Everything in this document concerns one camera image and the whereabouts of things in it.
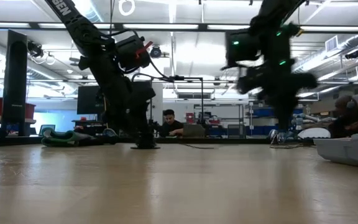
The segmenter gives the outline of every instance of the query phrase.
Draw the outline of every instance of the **person wearing headphones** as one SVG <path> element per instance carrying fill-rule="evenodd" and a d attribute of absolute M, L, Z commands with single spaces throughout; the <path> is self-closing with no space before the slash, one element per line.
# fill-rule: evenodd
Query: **person wearing headphones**
<path fill-rule="evenodd" d="M 328 126 L 332 138 L 346 138 L 358 134 L 358 103 L 352 96 L 340 97 L 335 102 L 338 119 Z"/>

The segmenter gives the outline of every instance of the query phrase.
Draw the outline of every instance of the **black hair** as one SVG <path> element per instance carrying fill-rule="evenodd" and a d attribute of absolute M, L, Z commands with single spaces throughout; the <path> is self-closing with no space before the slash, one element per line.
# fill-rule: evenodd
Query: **black hair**
<path fill-rule="evenodd" d="M 173 112 L 173 110 L 171 110 L 171 109 L 168 109 L 168 110 L 165 110 L 163 112 L 163 114 L 164 114 L 164 116 L 166 116 L 166 115 L 175 115 L 175 112 Z"/>

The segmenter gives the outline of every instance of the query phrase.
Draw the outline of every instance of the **man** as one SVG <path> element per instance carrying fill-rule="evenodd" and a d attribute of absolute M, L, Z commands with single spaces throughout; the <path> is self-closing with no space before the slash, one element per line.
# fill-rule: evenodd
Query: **man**
<path fill-rule="evenodd" d="M 160 129 L 160 136 L 177 136 L 183 134 L 183 124 L 175 120 L 175 112 L 173 110 L 165 110 L 163 112 L 165 122 Z"/>
<path fill-rule="evenodd" d="M 335 102 L 338 119 L 329 125 L 332 138 L 346 138 L 358 134 L 358 104 L 351 96 L 342 96 Z"/>

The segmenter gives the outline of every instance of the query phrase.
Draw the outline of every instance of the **headphones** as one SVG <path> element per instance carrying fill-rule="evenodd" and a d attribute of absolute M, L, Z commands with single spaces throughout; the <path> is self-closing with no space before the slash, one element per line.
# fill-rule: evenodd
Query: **headphones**
<path fill-rule="evenodd" d="M 347 109 L 353 109 L 353 108 L 355 108 L 356 107 L 356 103 L 355 103 L 355 101 L 354 100 L 350 100 L 349 102 L 347 102 L 347 104 L 346 104 L 346 108 Z"/>

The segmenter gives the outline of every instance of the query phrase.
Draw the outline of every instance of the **ceiling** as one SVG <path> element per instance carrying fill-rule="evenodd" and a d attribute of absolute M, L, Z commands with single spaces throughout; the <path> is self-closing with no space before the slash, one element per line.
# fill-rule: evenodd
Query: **ceiling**
<path fill-rule="evenodd" d="M 83 14 L 91 10 L 90 16 L 97 22 L 110 21 L 110 0 L 75 0 L 77 8 Z M 134 12 L 123 16 L 120 12 L 119 1 L 115 1 L 113 22 L 123 23 L 219 23 L 219 24 L 249 24 L 257 15 L 260 1 L 208 0 L 198 4 L 198 0 L 135 0 Z M 127 12 L 131 4 L 125 2 L 122 10 Z M 0 22 L 60 22 L 48 7 L 45 0 L 0 0 Z M 358 26 L 358 1 L 310 1 L 309 6 L 303 4 L 288 21 L 302 25 L 332 25 Z M 67 78 L 92 78 L 89 70 L 80 71 L 78 67 L 70 65 L 70 57 L 79 58 L 80 54 L 72 46 L 71 37 L 65 30 L 20 30 L 16 31 L 28 35 L 43 45 L 43 49 L 53 55 L 56 61 L 41 66 Z M 128 37 L 129 34 L 117 36 L 117 40 Z M 200 76 L 213 79 L 216 76 L 222 80 L 234 80 L 236 72 L 224 73 L 220 68 L 225 65 L 225 48 L 223 32 L 171 32 L 142 31 L 146 41 L 159 45 L 164 52 L 171 53 L 174 45 L 174 60 L 176 75 Z M 325 41 L 336 34 L 302 34 L 291 40 L 291 54 L 301 60 L 315 54 L 325 46 Z M 346 39 L 353 35 L 339 35 L 338 39 Z M 0 30 L 0 45 L 6 46 L 7 30 Z M 161 71 L 170 72 L 170 60 L 155 59 Z M 339 57 L 330 59 L 327 63 L 312 68 L 317 75 L 325 75 L 341 66 Z M 147 68 L 152 75 L 157 75 Z"/>

